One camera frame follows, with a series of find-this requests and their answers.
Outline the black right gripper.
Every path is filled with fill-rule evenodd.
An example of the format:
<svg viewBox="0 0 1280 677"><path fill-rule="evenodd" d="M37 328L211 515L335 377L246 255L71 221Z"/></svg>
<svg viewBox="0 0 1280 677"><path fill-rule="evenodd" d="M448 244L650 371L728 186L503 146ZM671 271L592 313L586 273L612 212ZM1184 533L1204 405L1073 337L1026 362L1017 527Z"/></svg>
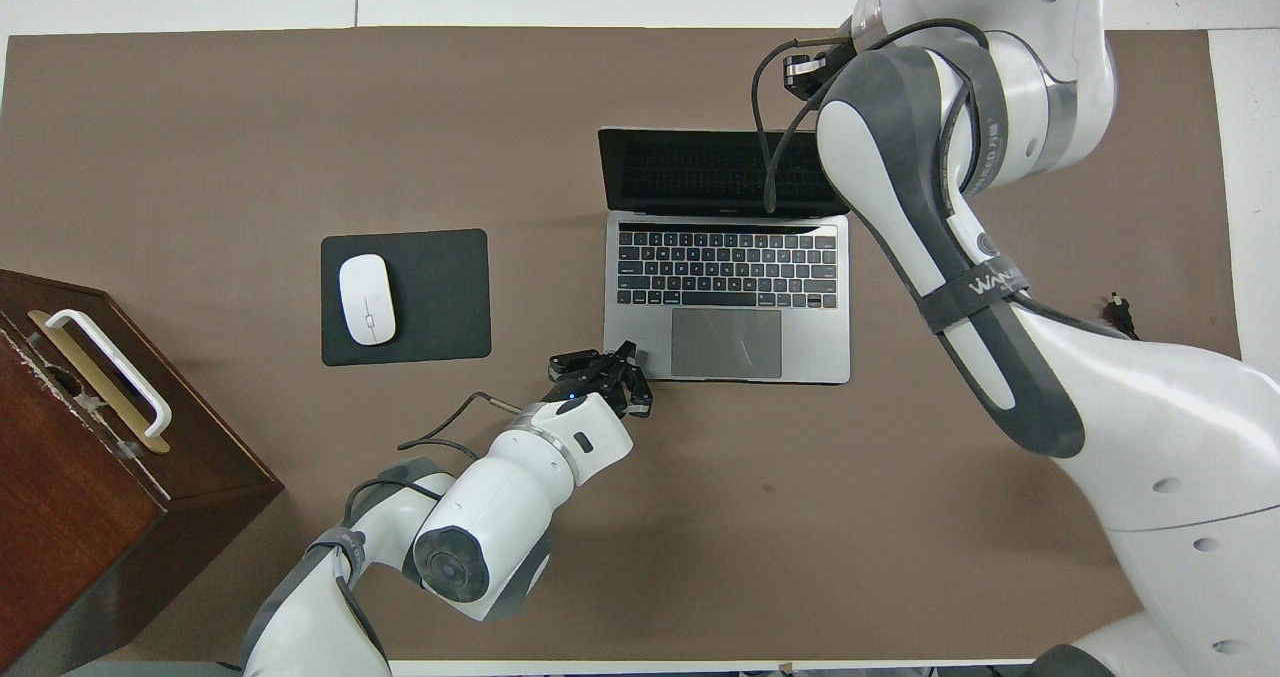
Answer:
<svg viewBox="0 0 1280 677"><path fill-rule="evenodd" d="M783 88L796 99L813 99L851 59L851 42L835 44L817 56L791 54L783 59Z"/></svg>

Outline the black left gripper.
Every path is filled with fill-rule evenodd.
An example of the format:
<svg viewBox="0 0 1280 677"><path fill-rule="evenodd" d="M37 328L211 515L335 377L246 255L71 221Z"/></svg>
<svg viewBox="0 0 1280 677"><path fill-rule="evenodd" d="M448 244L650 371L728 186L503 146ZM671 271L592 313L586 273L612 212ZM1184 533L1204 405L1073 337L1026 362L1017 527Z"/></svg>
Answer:
<svg viewBox="0 0 1280 677"><path fill-rule="evenodd" d="M636 354L637 346L632 340L623 340L617 349L620 362L602 362L604 354L598 349L553 354L548 362L552 385L544 402L567 402L599 394L609 407L618 407L620 417L625 413L637 418L649 417L653 393L645 372L635 361Z"/></svg>

